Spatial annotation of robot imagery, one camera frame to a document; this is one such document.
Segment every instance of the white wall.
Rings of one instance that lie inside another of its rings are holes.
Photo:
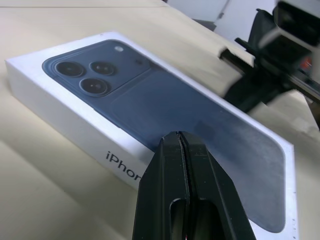
[[[227,0],[168,0],[168,4],[193,19],[214,22]],[[239,37],[248,40],[256,9],[269,13],[275,7],[275,0],[231,0],[224,16],[215,22],[215,33],[233,41]]]

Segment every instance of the beige table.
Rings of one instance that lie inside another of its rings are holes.
[[[118,31],[222,94],[239,76],[217,55],[251,56],[160,0],[0,0],[0,59]],[[320,134],[303,97],[252,116],[295,144],[301,239],[320,235]],[[137,192],[10,92],[0,64],[0,239],[131,239]]]

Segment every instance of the camera lens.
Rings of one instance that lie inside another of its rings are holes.
[[[80,87],[91,95],[102,95],[108,91],[107,83],[97,78],[85,78],[81,80]]]
[[[103,61],[95,61],[90,64],[90,67],[96,73],[103,75],[111,75],[116,70],[116,68],[111,63]]]
[[[59,62],[55,68],[59,73],[70,77],[79,77],[85,72],[79,63],[69,61]]]

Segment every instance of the iphone box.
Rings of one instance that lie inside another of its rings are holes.
[[[233,180],[258,240],[298,239],[293,146],[123,35],[6,66],[14,96],[135,189],[161,137],[187,131]]]

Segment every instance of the phone image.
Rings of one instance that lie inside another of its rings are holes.
[[[285,157],[267,135],[118,40],[51,57],[42,69],[152,151],[172,131],[199,136],[249,219],[272,233],[284,228]]]

